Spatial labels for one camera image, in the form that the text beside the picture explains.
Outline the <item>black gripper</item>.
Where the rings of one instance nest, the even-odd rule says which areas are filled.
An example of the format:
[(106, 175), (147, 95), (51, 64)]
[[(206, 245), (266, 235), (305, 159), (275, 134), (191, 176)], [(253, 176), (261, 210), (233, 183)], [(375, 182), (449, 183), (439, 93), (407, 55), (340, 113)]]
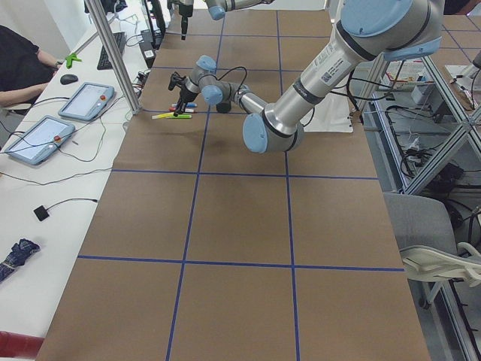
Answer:
[(189, 102), (193, 102), (193, 92), (188, 88), (188, 83), (184, 81), (180, 85), (180, 97), (176, 104), (174, 115), (184, 114), (183, 111), (186, 110), (186, 105)]

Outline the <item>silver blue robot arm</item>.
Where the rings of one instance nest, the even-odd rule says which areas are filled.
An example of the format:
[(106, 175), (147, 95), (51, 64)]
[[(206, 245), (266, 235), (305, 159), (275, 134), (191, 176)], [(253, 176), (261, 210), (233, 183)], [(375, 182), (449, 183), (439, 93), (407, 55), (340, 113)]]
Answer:
[(361, 62), (380, 54), (387, 61), (435, 53), (441, 40), (442, 1), (345, 1), (331, 40), (275, 103), (248, 86), (219, 80), (216, 62), (201, 56), (191, 73), (171, 75), (169, 90), (180, 89), (175, 114), (203, 95), (209, 105), (236, 103), (247, 112), (246, 147), (254, 153), (287, 152), (304, 137), (301, 119), (313, 110)]
[(274, 0), (206, 0), (208, 12), (213, 20), (221, 20), (230, 11), (252, 8), (256, 5), (269, 5)]

